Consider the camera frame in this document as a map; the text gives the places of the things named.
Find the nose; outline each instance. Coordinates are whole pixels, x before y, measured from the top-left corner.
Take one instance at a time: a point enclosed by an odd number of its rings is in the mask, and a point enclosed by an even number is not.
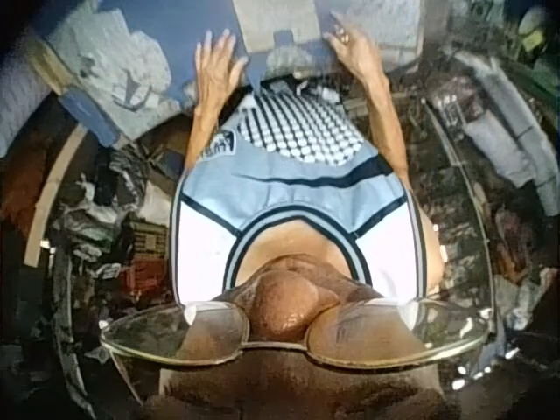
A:
[[[256,281],[246,307],[252,340],[299,342],[322,311],[340,303],[332,291],[293,271],[268,271]]]

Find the polka dot pattern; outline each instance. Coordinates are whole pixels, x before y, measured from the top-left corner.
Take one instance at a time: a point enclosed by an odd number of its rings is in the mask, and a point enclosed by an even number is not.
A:
[[[330,103],[291,93],[255,95],[238,130],[255,147],[305,163],[340,166],[364,139],[350,120]]]

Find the person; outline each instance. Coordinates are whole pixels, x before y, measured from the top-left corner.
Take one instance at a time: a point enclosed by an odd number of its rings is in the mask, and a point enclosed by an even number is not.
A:
[[[216,131],[247,60],[232,62],[228,31],[215,45],[208,33],[197,48],[199,102],[173,204],[171,279],[182,305],[240,308],[251,340],[300,343],[326,310],[425,297],[443,276],[438,238],[413,198],[380,52],[335,17],[325,41],[367,93],[373,143],[329,103],[291,92],[248,94]],[[193,331],[182,351],[215,350],[205,339],[194,345]],[[418,346],[407,331],[383,324],[356,350],[398,357]],[[450,407],[433,366],[347,372],[273,348],[162,370],[143,418],[457,418]]]
[[[329,103],[285,92],[248,94],[214,134],[248,61],[231,62],[229,31],[198,44],[199,102],[171,217],[179,302],[215,298],[298,254],[386,298],[425,297],[441,282],[438,237],[413,198],[380,52],[336,17],[325,40],[364,88],[373,144]]]

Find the ring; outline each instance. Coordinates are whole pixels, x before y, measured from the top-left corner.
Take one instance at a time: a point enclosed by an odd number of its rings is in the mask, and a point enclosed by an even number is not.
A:
[[[350,36],[341,27],[338,27],[336,29],[336,35],[337,35],[339,41],[344,45],[348,44],[348,41],[350,41]]]

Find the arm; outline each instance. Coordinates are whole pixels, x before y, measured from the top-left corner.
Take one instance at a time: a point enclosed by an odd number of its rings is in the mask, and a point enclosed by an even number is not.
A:
[[[187,171],[190,171],[194,167],[200,153],[210,143],[214,128],[218,124],[217,115],[219,113],[219,110],[218,112],[215,112],[215,110],[205,112],[199,107],[194,110],[191,135],[189,136],[189,143],[186,146],[185,169]]]
[[[393,168],[396,176],[399,177],[404,186],[412,191],[403,131],[391,101],[391,94],[388,90],[387,92],[379,93],[369,88],[367,90],[367,98],[372,142],[391,168]]]
[[[212,33],[206,33],[204,45],[198,43],[194,57],[199,103],[194,110],[191,135],[186,147],[185,168],[190,171],[200,153],[210,143],[218,116],[239,84],[247,58],[231,64],[235,35],[225,30],[212,47]]]
[[[393,168],[404,186],[412,191],[403,131],[391,100],[389,81],[382,68],[379,48],[367,36],[333,14],[339,22],[337,35],[327,33],[326,41],[336,52],[337,58],[365,88],[369,107],[369,121],[374,146]],[[439,239],[433,224],[417,203],[426,247],[427,290],[430,293],[443,280],[444,262]]]

